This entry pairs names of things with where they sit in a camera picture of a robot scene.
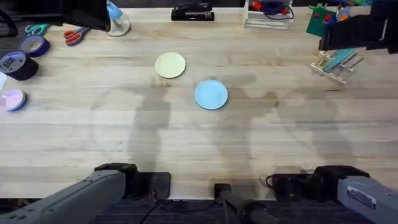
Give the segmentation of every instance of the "stapler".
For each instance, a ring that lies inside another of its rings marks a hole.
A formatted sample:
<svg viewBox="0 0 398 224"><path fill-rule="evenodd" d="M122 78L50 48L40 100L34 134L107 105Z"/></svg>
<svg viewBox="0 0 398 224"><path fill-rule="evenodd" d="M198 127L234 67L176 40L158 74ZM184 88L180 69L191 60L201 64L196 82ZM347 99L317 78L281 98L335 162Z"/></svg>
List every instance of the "stapler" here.
<svg viewBox="0 0 398 224"><path fill-rule="evenodd" d="M209 3L190 3L173 8L172 21L214 21L213 6Z"/></svg>

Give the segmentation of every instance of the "white label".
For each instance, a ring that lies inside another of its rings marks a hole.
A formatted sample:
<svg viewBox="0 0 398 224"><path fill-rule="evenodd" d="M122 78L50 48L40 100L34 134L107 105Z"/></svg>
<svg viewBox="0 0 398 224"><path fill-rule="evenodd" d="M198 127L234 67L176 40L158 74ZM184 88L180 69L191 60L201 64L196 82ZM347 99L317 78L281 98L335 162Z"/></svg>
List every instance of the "white label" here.
<svg viewBox="0 0 398 224"><path fill-rule="evenodd" d="M347 195L352 199L369 206L370 208L376 209L377 200L374 197L371 197L370 195L358 189L348 186Z"/></svg>

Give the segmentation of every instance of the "tape roll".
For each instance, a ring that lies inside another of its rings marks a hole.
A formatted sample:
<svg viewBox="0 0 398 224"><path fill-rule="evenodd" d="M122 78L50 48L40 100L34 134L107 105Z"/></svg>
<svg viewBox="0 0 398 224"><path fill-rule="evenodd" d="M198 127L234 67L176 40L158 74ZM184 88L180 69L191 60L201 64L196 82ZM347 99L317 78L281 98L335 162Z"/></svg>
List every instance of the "tape roll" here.
<svg viewBox="0 0 398 224"><path fill-rule="evenodd" d="M49 51L50 42L42 35L29 35L22 40L18 49L30 57L39 57Z"/></svg>
<svg viewBox="0 0 398 224"><path fill-rule="evenodd" d="M0 59L0 72L18 81L32 78L38 69L39 64L22 52L11 52Z"/></svg>

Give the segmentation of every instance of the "black tape roll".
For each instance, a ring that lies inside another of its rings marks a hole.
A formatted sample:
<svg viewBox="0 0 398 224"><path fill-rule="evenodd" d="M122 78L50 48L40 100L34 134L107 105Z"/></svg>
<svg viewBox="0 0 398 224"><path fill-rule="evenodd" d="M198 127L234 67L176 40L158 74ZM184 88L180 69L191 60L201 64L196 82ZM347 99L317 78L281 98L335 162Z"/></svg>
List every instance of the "black tape roll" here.
<svg viewBox="0 0 398 224"><path fill-rule="evenodd" d="M39 64L22 52L11 52L0 59L0 71L19 81L32 78Z"/></svg>

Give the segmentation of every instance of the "green box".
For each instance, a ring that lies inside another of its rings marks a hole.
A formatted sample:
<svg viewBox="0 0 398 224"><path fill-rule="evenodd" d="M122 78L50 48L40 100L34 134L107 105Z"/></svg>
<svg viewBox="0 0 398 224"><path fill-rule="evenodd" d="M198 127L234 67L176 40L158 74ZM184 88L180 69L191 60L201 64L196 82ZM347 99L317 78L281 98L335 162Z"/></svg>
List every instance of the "green box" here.
<svg viewBox="0 0 398 224"><path fill-rule="evenodd" d="M320 7L314 9L311 15L310 22L308 23L307 33L323 37L326 32L326 26L328 25L328 22L324 22L323 20L327 14L330 14L331 20L335 21L336 18L335 12Z"/></svg>

